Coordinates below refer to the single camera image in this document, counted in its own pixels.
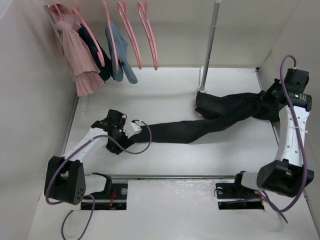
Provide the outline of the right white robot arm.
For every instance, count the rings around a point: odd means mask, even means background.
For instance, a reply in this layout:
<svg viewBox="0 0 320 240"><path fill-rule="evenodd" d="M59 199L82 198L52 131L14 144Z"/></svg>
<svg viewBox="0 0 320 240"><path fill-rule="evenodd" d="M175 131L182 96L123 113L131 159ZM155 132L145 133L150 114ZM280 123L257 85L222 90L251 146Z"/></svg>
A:
<svg viewBox="0 0 320 240"><path fill-rule="evenodd" d="M293 198L302 185L304 163L301 138L306 134L306 123L312 109L312 97L304 94L309 82L309 73L289 68L284 78L289 98L295 111L297 125L283 92L280 80L276 79L263 95L263 100L273 104L280 121L278 149L273 162L263 166L258 172L241 171L231 184L231 191L237 197L243 197L249 190L267 190L282 196Z"/></svg>

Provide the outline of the black trousers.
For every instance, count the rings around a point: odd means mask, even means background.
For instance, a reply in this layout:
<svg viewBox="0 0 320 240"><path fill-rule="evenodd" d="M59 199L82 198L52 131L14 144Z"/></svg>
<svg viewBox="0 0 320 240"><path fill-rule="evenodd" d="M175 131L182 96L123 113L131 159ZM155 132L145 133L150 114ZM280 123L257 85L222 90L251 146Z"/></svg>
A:
<svg viewBox="0 0 320 240"><path fill-rule="evenodd" d="M142 127L141 133L134 135L134 143L172 143L189 144L202 136L224 131L239 121L253 117L271 122L279 121L279 112L270 110L262 101L260 93L237 93L223 97L198 93L195 99L195 111L204 119L184 120L152 124L149 129Z"/></svg>

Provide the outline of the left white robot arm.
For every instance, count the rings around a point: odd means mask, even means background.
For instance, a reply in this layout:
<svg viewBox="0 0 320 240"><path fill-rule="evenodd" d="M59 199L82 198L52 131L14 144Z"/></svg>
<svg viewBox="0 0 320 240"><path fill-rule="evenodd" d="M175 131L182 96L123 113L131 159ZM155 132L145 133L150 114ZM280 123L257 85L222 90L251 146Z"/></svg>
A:
<svg viewBox="0 0 320 240"><path fill-rule="evenodd" d="M109 110L106 118L95 121L85 137L69 152L53 156L47 165L44 196L50 205L78 205L84 197L98 195L105 199L112 192L112 178L103 173L86 173L95 153L106 147L120 154L133 144L132 137L142 131L124 113Z"/></svg>

